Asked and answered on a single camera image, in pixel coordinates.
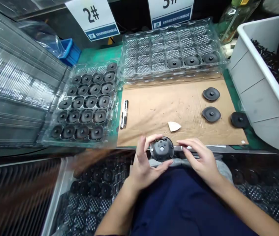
green work mat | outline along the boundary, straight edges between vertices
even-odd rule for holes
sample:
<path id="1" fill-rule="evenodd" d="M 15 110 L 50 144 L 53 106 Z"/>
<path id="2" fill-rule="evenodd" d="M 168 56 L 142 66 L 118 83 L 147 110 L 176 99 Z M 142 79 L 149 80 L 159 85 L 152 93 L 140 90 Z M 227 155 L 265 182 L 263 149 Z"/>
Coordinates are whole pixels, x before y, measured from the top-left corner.
<path id="1" fill-rule="evenodd" d="M 93 64 L 100 61 L 109 61 L 112 59 L 120 58 L 122 53 L 122 45 L 116 45 L 113 47 L 105 47 L 105 48 L 92 48 L 92 49 L 84 49 L 80 55 L 78 64 L 87 63 Z M 231 79 L 231 75 L 229 71 L 226 69 L 224 71 L 224 78 L 226 85 L 228 87 L 231 100 L 233 102 L 234 108 L 236 111 L 243 111 L 242 103 L 238 96 L 237 90 L 234 87 L 234 84 Z M 118 90 L 117 97 L 119 99 L 119 107 L 117 110 L 117 114 L 114 114 L 113 117 L 116 117 L 112 121 L 112 129 L 113 132 L 110 133 L 111 138 L 115 143 L 117 143 L 117 135 L 119 130 L 119 121 L 120 121 L 120 111 L 121 111 L 121 100 L 122 100 L 122 90 Z M 265 143 L 261 140 L 254 132 L 253 128 L 250 126 L 244 129 L 246 137 L 248 139 L 249 145 L 232 145 L 231 147 L 236 150 L 265 150 L 265 151 L 274 151 L 278 152 L 275 148 Z"/>

hand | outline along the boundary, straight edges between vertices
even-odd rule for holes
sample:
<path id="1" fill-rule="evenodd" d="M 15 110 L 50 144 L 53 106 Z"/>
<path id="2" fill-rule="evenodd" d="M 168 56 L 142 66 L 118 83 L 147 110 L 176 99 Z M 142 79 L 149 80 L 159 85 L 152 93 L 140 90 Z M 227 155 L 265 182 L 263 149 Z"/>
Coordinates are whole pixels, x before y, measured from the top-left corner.
<path id="1" fill-rule="evenodd" d="M 213 188 L 222 182 L 223 177 L 218 171 L 214 154 L 199 139 L 178 140 L 177 143 L 183 146 L 183 152 L 192 168 L 209 187 Z M 195 159 L 187 146 L 191 146 L 198 153 L 199 159 Z"/>
<path id="2" fill-rule="evenodd" d="M 142 136 L 138 140 L 134 164 L 130 176 L 125 180 L 137 193 L 151 185 L 173 163 L 172 160 L 168 160 L 156 168 L 149 165 L 146 151 L 151 142 L 162 137 L 162 134 L 154 134 L 147 138 Z"/>

blue label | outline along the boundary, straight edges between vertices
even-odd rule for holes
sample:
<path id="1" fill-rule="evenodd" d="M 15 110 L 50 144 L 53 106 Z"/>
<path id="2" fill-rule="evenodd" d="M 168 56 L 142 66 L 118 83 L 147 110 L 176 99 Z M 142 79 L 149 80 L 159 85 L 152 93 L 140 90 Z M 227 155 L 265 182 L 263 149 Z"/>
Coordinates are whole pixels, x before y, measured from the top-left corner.
<path id="1" fill-rule="evenodd" d="M 158 19 L 154 19 L 152 21 L 152 28 L 162 28 L 187 21 L 191 17 L 191 10 L 192 7 L 171 13 L 170 15 L 162 16 Z"/>
<path id="2" fill-rule="evenodd" d="M 85 33 L 87 37 L 90 39 L 90 41 L 95 41 L 98 39 L 108 38 L 117 35 L 119 34 L 119 31 L 117 30 L 116 24 L 112 24 L 109 26 L 85 31 Z"/>

glass bottle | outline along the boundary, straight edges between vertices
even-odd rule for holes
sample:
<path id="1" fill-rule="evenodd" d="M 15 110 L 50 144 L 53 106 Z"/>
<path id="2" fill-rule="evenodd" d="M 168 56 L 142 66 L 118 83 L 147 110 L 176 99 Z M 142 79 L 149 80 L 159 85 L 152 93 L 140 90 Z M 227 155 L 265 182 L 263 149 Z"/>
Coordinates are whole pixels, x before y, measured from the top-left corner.
<path id="1" fill-rule="evenodd" d="M 260 2 L 261 0 L 232 0 L 217 26 L 218 36 L 223 44 L 231 42 L 237 27 L 252 15 Z"/>

sign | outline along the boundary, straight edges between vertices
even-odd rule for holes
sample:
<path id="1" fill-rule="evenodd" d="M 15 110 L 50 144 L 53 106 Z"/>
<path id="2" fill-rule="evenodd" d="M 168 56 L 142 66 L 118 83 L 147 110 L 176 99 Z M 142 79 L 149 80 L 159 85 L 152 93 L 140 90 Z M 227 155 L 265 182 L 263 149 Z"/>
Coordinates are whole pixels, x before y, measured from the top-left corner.
<path id="1" fill-rule="evenodd" d="M 90 41 L 120 34 L 107 0 L 72 0 L 65 4 Z"/>
<path id="2" fill-rule="evenodd" d="M 191 19 L 194 0 L 148 0 L 152 29 Z"/>

